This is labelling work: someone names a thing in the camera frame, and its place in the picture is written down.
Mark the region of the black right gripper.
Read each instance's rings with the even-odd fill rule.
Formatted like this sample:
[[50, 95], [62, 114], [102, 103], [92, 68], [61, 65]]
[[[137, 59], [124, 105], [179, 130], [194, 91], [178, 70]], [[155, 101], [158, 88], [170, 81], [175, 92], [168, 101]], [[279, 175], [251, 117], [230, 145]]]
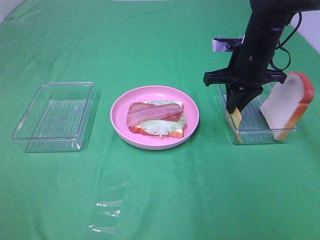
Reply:
[[254, 98], [263, 92], [263, 85], [271, 82], [284, 83], [287, 75], [283, 70], [268, 69], [274, 55], [274, 47], [236, 47], [226, 68], [205, 72], [203, 82], [224, 84], [226, 110], [232, 114], [241, 112]]

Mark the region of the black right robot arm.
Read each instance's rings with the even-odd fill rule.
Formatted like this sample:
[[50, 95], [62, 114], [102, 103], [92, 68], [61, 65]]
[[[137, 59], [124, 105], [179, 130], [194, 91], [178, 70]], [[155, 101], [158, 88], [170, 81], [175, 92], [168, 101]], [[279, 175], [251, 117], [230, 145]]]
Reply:
[[280, 38], [295, 14], [319, 10], [318, 0], [252, 0], [252, 13], [242, 38], [214, 38], [217, 52], [231, 52], [228, 67], [206, 72], [203, 82], [224, 84], [226, 110], [242, 111], [263, 92], [263, 85], [284, 83], [287, 75], [281, 69], [268, 69]]

